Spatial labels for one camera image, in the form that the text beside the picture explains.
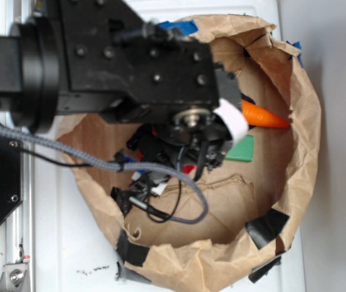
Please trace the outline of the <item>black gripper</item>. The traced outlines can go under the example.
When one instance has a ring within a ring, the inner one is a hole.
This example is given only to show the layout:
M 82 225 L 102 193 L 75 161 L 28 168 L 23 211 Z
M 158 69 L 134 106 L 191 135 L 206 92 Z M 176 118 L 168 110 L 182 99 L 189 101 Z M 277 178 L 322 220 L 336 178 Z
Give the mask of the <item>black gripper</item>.
M 142 162 L 163 164 L 181 172 L 194 165 L 194 181 L 201 178 L 204 169 L 220 167 L 232 145 L 226 124 L 215 113 L 188 114 L 175 124 L 147 123 L 126 142 L 128 149 L 142 154 Z

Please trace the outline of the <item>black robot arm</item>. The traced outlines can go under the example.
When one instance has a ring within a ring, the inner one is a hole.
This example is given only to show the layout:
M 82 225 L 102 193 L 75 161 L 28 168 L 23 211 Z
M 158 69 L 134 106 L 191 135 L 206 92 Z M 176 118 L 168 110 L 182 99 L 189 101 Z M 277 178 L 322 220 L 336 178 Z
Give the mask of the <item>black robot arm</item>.
M 152 184 L 166 169 L 219 167 L 246 134 L 236 78 L 210 46 L 143 21 L 123 1 L 48 1 L 0 36 L 0 111 L 31 133 L 54 117 L 141 123 L 128 142 Z

